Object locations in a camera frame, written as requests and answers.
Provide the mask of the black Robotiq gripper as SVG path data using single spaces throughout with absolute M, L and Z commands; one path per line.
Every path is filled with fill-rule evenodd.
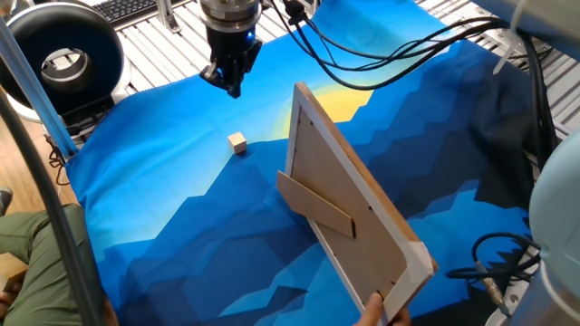
M 211 48 L 211 64 L 199 76 L 205 82 L 237 99 L 241 95 L 244 74 L 250 72 L 263 45 L 256 37 L 256 28 L 251 27 L 236 33 L 226 33 L 207 29 L 208 44 Z M 227 83 L 222 74 L 227 73 Z

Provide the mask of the person's right hand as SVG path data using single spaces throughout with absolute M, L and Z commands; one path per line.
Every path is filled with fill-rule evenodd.
M 383 298 L 375 292 L 369 298 L 361 318 L 353 326 L 377 326 L 381 321 Z M 389 323 L 388 326 L 411 326 L 411 316 L 407 308 L 403 308 Z

